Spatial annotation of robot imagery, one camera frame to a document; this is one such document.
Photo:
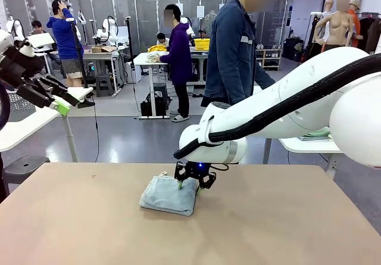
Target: yellow cloth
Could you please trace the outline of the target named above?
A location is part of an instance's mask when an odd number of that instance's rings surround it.
[[[154,45],[149,48],[148,52],[166,51],[167,48],[164,45]]]

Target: light blue towel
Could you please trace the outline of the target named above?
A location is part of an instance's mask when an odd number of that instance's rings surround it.
[[[198,182],[186,179],[179,190],[178,181],[169,176],[154,176],[142,194],[139,205],[152,210],[191,216]]]

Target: yellow bin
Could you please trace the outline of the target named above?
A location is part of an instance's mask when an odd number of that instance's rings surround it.
[[[209,51],[210,39],[195,39],[196,51]]]

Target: man in denim jacket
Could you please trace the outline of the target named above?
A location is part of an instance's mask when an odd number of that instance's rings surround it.
[[[231,0],[212,25],[207,82],[201,106],[213,101],[236,104],[252,95],[255,81],[264,89],[275,81],[255,60],[254,23],[245,7],[266,0]]]

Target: tan tabletop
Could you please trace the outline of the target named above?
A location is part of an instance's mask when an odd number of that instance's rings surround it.
[[[381,237],[316,166],[231,166],[191,217],[139,208],[172,164],[44,164],[0,205],[0,264],[381,264]]]

